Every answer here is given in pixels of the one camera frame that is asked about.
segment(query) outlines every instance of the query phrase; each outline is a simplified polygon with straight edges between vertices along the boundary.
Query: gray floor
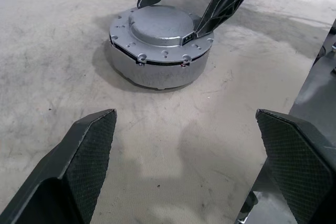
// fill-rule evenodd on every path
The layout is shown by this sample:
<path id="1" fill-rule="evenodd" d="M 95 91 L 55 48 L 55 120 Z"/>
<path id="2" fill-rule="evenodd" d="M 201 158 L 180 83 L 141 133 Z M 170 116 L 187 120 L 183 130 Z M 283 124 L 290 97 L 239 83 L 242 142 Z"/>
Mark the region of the gray floor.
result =
<path id="1" fill-rule="evenodd" d="M 289 111 L 334 0 L 246 0 L 204 73 L 167 91 L 107 62 L 109 24 L 136 1 L 0 0 L 0 210 L 72 122 L 116 108 L 92 223 L 233 223 L 265 159 L 255 111 Z M 209 1 L 163 4 L 201 15 Z"/>

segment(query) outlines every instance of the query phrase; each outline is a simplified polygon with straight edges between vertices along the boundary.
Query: concrete floor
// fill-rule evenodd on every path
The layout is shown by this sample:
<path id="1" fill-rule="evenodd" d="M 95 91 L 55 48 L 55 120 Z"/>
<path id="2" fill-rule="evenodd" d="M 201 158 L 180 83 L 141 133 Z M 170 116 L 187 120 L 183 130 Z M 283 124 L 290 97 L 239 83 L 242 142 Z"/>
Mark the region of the concrete floor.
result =
<path id="1" fill-rule="evenodd" d="M 136 1 L 0 0 L 0 211 L 75 120 L 116 108 L 91 223 L 233 223 L 265 160 L 255 111 L 289 111 L 335 2 L 246 0 L 204 73 L 155 91 L 107 62 L 109 25 Z M 163 3 L 201 15 L 209 1 Z"/>

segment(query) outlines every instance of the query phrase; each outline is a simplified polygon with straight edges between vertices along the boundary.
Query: textured gripper pad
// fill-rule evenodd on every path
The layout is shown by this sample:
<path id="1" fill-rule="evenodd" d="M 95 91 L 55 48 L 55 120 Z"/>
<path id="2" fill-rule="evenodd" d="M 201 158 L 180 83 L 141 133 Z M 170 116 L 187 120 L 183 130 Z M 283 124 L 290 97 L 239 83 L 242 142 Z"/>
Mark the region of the textured gripper pad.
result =
<path id="1" fill-rule="evenodd" d="M 108 168 L 116 116 L 93 122 L 72 159 L 65 177 L 85 224 L 89 224 Z"/>
<path id="2" fill-rule="evenodd" d="M 257 112 L 257 120 L 272 174 L 289 208 L 298 224 L 310 223 L 333 185 L 329 167 L 311 146 L 309 136 L 290 121 L 263 111 Z"/>

